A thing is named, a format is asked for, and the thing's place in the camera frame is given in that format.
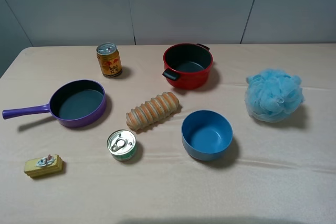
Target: panel seam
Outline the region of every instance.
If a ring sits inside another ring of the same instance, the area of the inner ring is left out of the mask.
[[[246,27],[247,27],[248,21],[250,20],[250,16],[251,16],[251,13],[252,13],[252,9],[253,9],[253,6],[254,6],[254,2],[255,2],[255,0],[252,1],[252,5],[251,5],[251,8],[250,8],[250,12],[248,13],[247,20],[246,20],[246,24],[245,24],[245,27],[244,27],[243,35],[241,36],[240,44],[243,42],[244,35],[245,35],[245,32],[246,32]]]
[[[17,22],[18,22],[18,24],[20,25],[20,27],[21,27],[21,29],[22,29],[23,33],[26,35],[26,38],[28,39],[29,43],[30,43],[30,44],[31,44],[31,46],[33,47],[34,45],[33,45],[32,41],[31,41],[31,40],[30,40],[30,38],[28,37],[28,35],[27,35],[26,31],[23,29],[23,27],[22,27],[22,25],[21,25],[20,21],[17,19],[16,15],[15,15],[15,13],[13,12],[13,10],[12,10],[11,6],[9,5],[8,1],[7,1],[7,0],[4,0],[4,1],[5,1],[5,3],[7,4],[7,6],[8,6],[8,8],[9,8],[9,10],[12,12],[12,14],[13,14],[14,18],[16,19],[16,21],[17,21]]]
[[[134,39],[134,44],[136,45],[137,40],[135,39],[135,33],[134,33],[134,25],[133,25],[133,15],[132,15],[131,0],[128,0],[128,4],[129,4],[129,6],[130,6],[130,15],[131,15],[131,24],[132,24],[132,31],[133,31],[133,39]]]

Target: bowl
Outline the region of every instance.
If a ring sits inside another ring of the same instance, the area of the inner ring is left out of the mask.
[[[226,118],[210,110],[189,114],[182,123],[181,131],[185,150],[202,161],[222,157],[233,137],[232,127]]]

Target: pot handle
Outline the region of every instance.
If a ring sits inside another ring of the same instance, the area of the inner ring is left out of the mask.
[[[166,78],[172,80],[172,81],[177,81],[180,78],[180,74],[174,72],[173,70],[167,68],[163,73],[163,76],[165,76]]]
[[[204,47],[206,50],[210,50],[210,48],[208,48],[207,46],[204,46],[204,45],[202,45],[202,44],[199,44],[199,43],[197,43],[196,45],[199,45],[199,46],[201,46],[201,47]]]
[[[22,109],[13,109],[13,110],[3,110],[2,117],[3,119],[15,118],[17,116],[22,115],[32,115],[32,114],[41,114],[41,113],[48,113],[49,104],[36,106],[36,107],[29,107],[29,108],[22,108]]]

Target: frying pan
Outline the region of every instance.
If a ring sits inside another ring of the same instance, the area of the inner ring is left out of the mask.
[[[59,88],[46,105],[4,110],[4,119],[50,112],[65,127],[82,127],[101,117],[106,109],[102,85],[91,80],[78,80]]]

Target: can lid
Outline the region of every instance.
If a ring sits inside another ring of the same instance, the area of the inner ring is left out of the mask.
[[[117,50],[117,46],[113,43],[104,43],[97,47],[97,53],[100,55],[110,55]]]
[[[107,140],[107,148],[113,155],[128,153],[135,147],[135,136],[128,130],[113,132]]]

